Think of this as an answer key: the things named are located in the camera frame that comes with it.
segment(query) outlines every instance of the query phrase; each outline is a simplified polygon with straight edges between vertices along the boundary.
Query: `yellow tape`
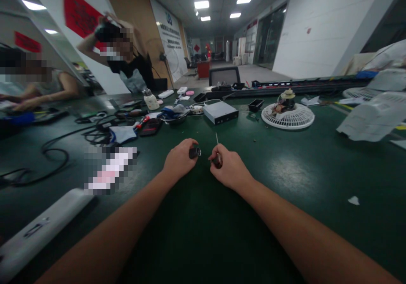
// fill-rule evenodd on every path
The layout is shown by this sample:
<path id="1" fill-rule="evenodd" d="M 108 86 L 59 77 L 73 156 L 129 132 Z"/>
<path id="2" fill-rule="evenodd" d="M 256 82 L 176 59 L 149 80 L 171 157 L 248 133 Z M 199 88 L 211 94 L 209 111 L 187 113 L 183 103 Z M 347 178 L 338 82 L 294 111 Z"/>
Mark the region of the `yellow tape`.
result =
<path id="1" fill-rule="evenodd" d="M 341 104 L 341 103 L 338 103 L 338 102 L 334 102 L 335 104 L 338 104 L 338 105 L 340 105 L 340 106 L 343 106 L 343 107 L 345 107 L 345 108 L 348 108 L 348 109 L 350 109 L 350 110 L 353 110 L 354 108 L 352 108 L 351 106 L 348 106 L 348 105 L 345 105 L 345 104 Z M 406 130 L 406 125 L 399 125 L 398 127 L 396 127 L 395 129 L 397 129 L 397 130 Z"/>

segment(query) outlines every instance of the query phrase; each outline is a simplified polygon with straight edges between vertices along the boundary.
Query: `screwdriver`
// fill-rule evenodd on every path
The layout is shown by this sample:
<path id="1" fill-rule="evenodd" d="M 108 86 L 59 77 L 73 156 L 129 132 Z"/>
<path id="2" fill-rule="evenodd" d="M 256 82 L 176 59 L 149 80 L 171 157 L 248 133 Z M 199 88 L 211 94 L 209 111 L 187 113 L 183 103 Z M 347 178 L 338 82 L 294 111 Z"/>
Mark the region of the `screwdriver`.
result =
<path id="1" fill-rule="evenodd" d="M 217 137 L 217 132 L 216 132 L 216 140 L 217 140 L 217 145 L 219 144 L 219 139 Z M 217 157 L 215 159 L 213 159 L 213 163 L 216 166 L 216 168 L 221 168 L 223 165 L 223 160 L 221 157 L 220 153 L 217 153 Z"/>
<path id="2" fill-rule="evenodd" d="M 144 125 L 148 120 L 149 120 L 149 116 L 145 116 L 145 117 L 141 120 L 141 123 L 139 123 L 139 124 L 137 124 L 137 125 L 135 126 L 135 130 L 140 130 L 140 129 L 143 127 L 143 125 Z"/>

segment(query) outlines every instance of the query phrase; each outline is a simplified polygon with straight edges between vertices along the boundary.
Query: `woman's hair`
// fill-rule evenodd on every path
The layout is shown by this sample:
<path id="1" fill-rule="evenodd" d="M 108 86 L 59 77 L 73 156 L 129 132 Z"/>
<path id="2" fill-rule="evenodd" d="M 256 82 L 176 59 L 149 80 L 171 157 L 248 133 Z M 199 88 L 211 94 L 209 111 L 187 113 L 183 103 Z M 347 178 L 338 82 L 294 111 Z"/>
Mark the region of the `woman's hair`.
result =
<path id="1" fill-rule="evenodd" d="M 30 53 L 0 43 L 0 74 L 20 74 L 27 62 L 31 67 L 42 67 L 42 61 L 31 57 Z"/>

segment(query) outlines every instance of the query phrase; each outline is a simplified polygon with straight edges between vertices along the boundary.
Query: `white fan grille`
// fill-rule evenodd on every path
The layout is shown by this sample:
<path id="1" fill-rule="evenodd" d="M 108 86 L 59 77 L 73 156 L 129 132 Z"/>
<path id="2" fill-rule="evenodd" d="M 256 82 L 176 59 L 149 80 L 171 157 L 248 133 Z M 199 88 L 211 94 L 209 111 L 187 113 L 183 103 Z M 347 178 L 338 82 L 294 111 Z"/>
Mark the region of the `white fan grille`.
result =
<path id="1" fill-rule="evenodd" d="M 295 104 L 294 110 L 276 114 L 276 116 L 272 115 L 274 105 L 275 103 L 265 107 L 261 113 L 262 120 L 273 127 L 284 130 L 299 130 L 314 122 L 313 112 L 302 104 Z"/>
<path id="2" fill-rule="evenodd" d="M 365 101 L 369 101 L 381 93 L 381 91 L 368 89 L 366 87 L 355 87 L 343 91 L 343 96 L 345 98 L 363 98 Z"/>

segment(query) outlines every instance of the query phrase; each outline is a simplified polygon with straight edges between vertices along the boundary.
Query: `red decoration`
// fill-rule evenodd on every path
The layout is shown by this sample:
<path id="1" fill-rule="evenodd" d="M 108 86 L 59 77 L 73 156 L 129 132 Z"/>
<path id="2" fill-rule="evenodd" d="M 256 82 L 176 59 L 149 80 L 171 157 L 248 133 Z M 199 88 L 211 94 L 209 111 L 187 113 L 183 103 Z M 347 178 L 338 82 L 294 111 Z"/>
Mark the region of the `red decoration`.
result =
<path id="1" fill-rule="evenodd" d="M 17 31 L 14 31 L 14 43 L 16 44 L 16 46 L 24 48 L 28 51 L 41 52 L 40 43 Z"/>
<path id="2" fill-rule="evenodd" d="M 248 25 L 247 30 L 254 27 L 256 24 L 258 24 L 258 20 L 256 19 L 255 21 L 253 21 L 251 24 Z"/>
<path id="3" fill-rule="evenodd" d="M 83 38 L 94 31 L 103 16 L 85 0 L 63 0 L 63 6 L 66 26 Z M 100 42 L 96 44 L 96 48 L 101 46 Z"/>

